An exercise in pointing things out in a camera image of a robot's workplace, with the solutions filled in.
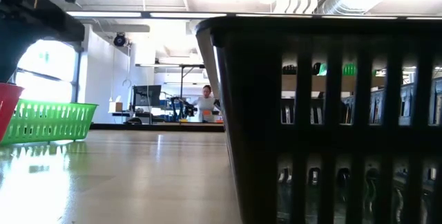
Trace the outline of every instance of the plastic basket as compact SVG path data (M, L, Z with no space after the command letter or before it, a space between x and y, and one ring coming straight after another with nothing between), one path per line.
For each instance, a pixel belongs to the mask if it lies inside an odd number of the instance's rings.
M96 104L19 100L0 144L84 139L96 108Z
M5 134L15 106L24 88L11 84L0 83L0 140Z
M433 61L441 55L441 31L437 20L404 18L224 17L200 23L198 40L210 38L215 47L227 147L243 223L272 224L284 218L289 220L283 223L315 223L306 214L315 209L319 224L384 224L398 219L421 224L421 207L428 213L426 224L442 223L442 177L438 175L430 189L423 189L424 168L442 171L437 159L442 152L442 129L429 126L427 111ZM281 68L286 54L297 57L293 124L281 123ZM417 63L410 126L398 124L405 55ZM327 57L324 124L311 121L314 57ZM375 57L387 64L381 124L376 125L369 124ZM355 61L358 71L352 124L341 124L342 69L348 62L344 58ZM246 110L263 109L262 101L250 100L263 97L265 118L262 111ZM289 175L281 180L284 190L278 186L281 161L289 164ZM396 171L398 161L406 170ZM379 171L374 183L367 176L373 168ZM393 190L398 174L404 181L400 196ZM310 175L316 175L314 190L307 187ZM346 195L342 216L335 212L336 186ZM367 212L372 215L370 222Z

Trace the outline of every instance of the white shirt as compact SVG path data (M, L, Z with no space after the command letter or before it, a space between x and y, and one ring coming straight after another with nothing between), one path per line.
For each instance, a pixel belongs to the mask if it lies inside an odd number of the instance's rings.
M215 108L215 105L213 105L213 103L215 103L215 98L213 97L199 97L198 100L194 101L192 103L192 105L196 105L198 108L198 119L199 121L203 121L203 111L213 111Z

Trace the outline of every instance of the ceiling duct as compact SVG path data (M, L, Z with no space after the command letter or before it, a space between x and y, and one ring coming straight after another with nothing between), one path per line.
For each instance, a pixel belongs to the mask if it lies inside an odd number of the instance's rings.
M363 15L379 0L320 0L315 11L321 15Z

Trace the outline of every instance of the person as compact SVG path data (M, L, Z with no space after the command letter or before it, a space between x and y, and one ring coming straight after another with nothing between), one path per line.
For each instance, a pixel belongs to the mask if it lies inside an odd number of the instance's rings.
M198 108L198 119L200 122L206 122L203 118L204 111L213 111L215 108L215 98L211 97L212 88L209 85L202 87L202 97L199 97L198 100L194 101L192 105L197 106Z

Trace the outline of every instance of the black plastic basket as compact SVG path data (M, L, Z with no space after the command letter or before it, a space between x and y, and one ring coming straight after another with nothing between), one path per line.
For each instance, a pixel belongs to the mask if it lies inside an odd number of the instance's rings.
M347 159L346 223L362 223L367 163L380 171L373 202L373 222L419 224L424 166L440 167L442 129L429 126L432 69L441 54L442 24L411 19L331 19L225 17L203 21L198 33L210 29L215 47L228 148L244 224L276 223L278 161L288 156L290 222L306 220L309 169L320 167L317 223L334 223L337 163ZM282 57L296 54L294 124L281 123ZM311 65L317 54L327 57L324 124L311 123ZM341 124L340 88L343 59L357 62L352 124ZM375 57L386 60L380 124L369 123L370 83ZM398 124L402 64L417 63L409 126ZM262 109L262 111L245 111ZM407 163L403 211L392 210L394 165ZM432 187L427 223L442 223L441 177Z

